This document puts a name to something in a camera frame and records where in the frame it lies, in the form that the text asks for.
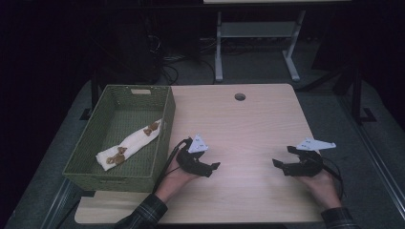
hole in table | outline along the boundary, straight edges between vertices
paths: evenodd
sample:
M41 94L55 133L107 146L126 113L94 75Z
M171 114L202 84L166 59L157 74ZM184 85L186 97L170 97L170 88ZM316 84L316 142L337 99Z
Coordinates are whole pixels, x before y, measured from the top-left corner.
M235 94L235 99L238 101L244 101L246 99L245 94Z

person's right hand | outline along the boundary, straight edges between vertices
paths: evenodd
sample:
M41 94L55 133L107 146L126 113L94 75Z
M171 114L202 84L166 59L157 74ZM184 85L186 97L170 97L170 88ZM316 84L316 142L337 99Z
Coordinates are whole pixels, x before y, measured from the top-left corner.
M295 177L303 182L312 193L318 204L328 210L342 207L342 203L336 193L333 177L330 173L322 170L314 177Z

brown stain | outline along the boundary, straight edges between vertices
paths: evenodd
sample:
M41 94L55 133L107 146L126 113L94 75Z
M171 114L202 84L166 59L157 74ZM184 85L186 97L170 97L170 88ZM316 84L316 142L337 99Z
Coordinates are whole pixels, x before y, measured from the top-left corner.
M152 132L156 131L156 130L158 129L158 127L159 127L159 123L158 123L158 122L154 122L154 123L152 123L151 125L149 125L148 128L143 129L143 132L144 132L146 135L149 136L150 134L152 134Z
M119 165L122 162L124 162L125 161L124 153L125 153L126 150L127 150L127 148L118 147L118 153L116 155L114 155L114 156L108 157L107 160L106 160L107 164L114 164L115 163L116 165Z

black wall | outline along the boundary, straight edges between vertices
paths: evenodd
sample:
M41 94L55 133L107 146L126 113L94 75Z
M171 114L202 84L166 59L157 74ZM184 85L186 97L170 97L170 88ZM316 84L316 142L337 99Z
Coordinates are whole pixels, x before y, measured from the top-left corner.
M2 228L89 75L87 22L68 1L2 1L0 17Z

white towel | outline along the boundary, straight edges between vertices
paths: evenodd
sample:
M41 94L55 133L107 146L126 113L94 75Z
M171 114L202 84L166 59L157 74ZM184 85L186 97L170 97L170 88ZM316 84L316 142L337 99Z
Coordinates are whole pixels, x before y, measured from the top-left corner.
M98 164L102 166L104 171L116 167L117 164L107 163L107 160L108 158L112 158L117 155L118 147L127 148L123 154L125 156L125 160L134 155L143 146L149 144L149 142L151 142L159 135L161 119L159 119L155 123L158 123L158 128L155 131L152 131L150 129L150 126L146 126L125 137L125 139L119 145L113 146L110 149L98 153L96 155Z

